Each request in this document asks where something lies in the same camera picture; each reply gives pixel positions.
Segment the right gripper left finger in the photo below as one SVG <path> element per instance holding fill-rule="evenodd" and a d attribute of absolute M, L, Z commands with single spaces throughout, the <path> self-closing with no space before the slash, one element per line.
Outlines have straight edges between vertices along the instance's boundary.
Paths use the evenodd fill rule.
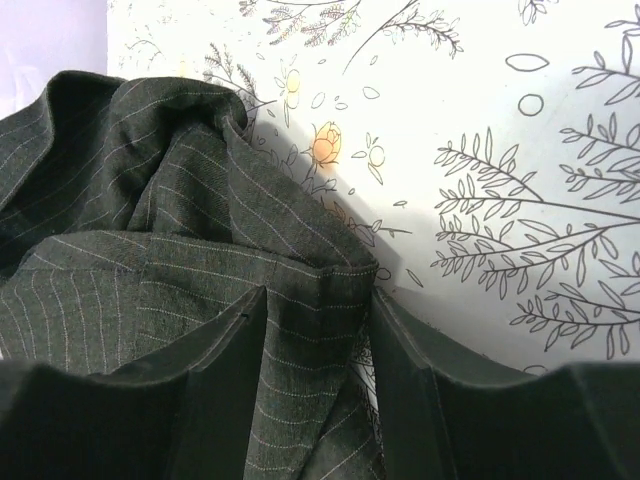
<path fill-rule="evenodd" d="M 2 477 L 241 478 L 266 324 L 266 291 L 256 287 L 108 374 L 3 362 Z"/>

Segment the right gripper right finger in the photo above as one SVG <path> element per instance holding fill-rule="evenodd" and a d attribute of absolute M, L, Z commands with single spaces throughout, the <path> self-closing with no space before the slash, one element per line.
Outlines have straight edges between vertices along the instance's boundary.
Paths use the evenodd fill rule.
<path fill-rule="evenodd" d="M 381 289 L 370 339 L 390 478 L 638 477 L 636 363 L 531 375 L 422 323 Z"/>

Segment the black pinstriped shirt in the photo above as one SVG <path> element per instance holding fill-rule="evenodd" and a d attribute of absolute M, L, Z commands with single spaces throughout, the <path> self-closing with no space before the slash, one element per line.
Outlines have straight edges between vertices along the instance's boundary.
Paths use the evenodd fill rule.
<path fill-rule="evenodd" d="M 1 365 L 108 374 L 267 295 L 239 479 L 381 479 L 348 364 L 377 261 L 245 140 L 232 91 L 53 77 L 1 123 Z"/>

